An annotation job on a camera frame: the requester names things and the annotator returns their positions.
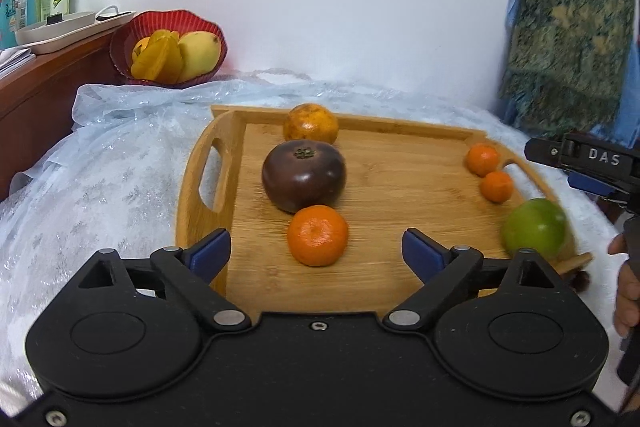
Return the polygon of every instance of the bamboo tray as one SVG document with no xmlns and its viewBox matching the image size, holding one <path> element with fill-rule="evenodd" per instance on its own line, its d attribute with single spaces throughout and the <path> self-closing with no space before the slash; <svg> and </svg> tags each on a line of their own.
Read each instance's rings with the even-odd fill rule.
<svg viewBox="0 0 640 427">
<path fill-rule="evenodd" d="M 176 241 L 190 247 L 217 227 L 230 231 L 228 265 L 212 282 L 255 320 L 262 311 L 353 312 L 394 308 L 421 282 L 402 261 L 400 240 L 415 227 L 447 248 L 471 245 L 486 257 L 506 257 L 500 225 L 522 196 L 496 205 L 479 192 L 479 178 L 463 159 L 476 142 L 491 143 L 502 164 L 516 164 L 545 197 L 542 178 L 515 153 L 478 130 L 385 118 L 337 115 L 335 146 L 347 164 L 347 184 L 336 208 L 350 225 L 346 253 L 336 264 L 309 268 L 289 254 L 291 216 L 264 193 L 262 163 L 283 142 L 287 110 L 214 106 L 214 120 L 197 141 L 180 190 Z M 211 147 L 222 158 L 210 208 L 199 188 Z M 577 255 L 573 234 L 555 265 L 559 273 L 591 260 Z"/>
</svg>

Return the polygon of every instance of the human hand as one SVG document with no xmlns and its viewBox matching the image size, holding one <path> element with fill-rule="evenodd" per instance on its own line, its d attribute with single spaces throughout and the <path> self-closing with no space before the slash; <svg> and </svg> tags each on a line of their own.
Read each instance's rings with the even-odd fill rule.
<svg viewBox="0 0 640 427">
<path fill-rule="evenodd" d="M 625 236 L 620 234 L 615 237 L 609 245 L 609 254 L 626 253 Z M 613 325 L 621 337 L 626 337 L 630 328 L 640 323 L 640 281 L 635 276 L 629 263 L 625 263 L 620 268 L 618 274 L 618 293 L 616 295 L 616 313 L 613 318 Z"/>
</svg>

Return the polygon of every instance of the green patterned cloth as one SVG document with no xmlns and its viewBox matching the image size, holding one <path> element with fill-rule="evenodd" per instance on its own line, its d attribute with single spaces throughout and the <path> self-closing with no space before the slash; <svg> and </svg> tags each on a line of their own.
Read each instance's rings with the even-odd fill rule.
<svg viewBox="0 0 640 427">
<path fill-rule="evenodd" d="M 609 123 L 618 111 L 634 0 L 520 0 L 502 96 L 518 126 L 558 136 Z"/>
</svg>

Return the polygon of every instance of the persimmon stem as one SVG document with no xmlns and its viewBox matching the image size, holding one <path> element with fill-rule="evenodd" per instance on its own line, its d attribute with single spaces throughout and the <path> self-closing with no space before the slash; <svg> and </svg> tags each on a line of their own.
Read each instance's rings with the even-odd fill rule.
<svg viewBox="0 0 640 427">
<path fill-rule="evenodd" d="M 313 158 L 316 155 L 316 151 L 309 149 L 309 147 L 296 149 L 293 156 L 296 158 Z"/>
</svg>

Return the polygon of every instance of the red bowl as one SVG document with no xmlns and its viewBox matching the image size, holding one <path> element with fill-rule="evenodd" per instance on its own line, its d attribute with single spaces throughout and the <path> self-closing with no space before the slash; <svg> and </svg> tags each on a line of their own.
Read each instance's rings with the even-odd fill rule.
<svg viewBox="0 0 640 427">
<path fill-rule="evenodd" d="M 218 63 L 209 73 L 201 74 L 180 84 L 159 84 L 148 80 L 138 80 L 131 76 L 131 52 L 136 43 L 148 37 L 156 30 L 177 31 L 180 35 L 187 32 L 207 31 L 216 34 L 220 38 L 222 52 Z M 183 89 L 185 87 L 197 86 L 212 80 L 213 75 L 220 69 L 226 57 L 226 41 L 222 34 L 222 29 L 213 22 L 201 19 L 196 14 L 187 10 L 171 10 L 169 12 L 144 12 L 136 15 L 127 24 L 118 28 L 111 36 L 109 55 L 113 66 L 124 76 L 125 84 L 139 86 L 170 87 L 173 89 Z"/>
</svg>

